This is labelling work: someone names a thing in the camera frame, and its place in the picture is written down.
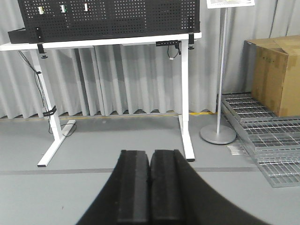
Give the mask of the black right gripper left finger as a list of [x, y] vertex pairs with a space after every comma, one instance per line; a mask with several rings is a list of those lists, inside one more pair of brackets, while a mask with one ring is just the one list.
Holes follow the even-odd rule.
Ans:
[[149, 224], [149, 161], [140, 150], [122, 150], [115, 168], [79, 225]]

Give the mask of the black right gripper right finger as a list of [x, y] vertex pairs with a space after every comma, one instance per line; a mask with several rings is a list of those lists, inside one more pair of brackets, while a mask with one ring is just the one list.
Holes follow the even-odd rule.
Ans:
[[217, 192], [179, 150], [156, 150], [151, 163], [154, 225], [265, 225]]

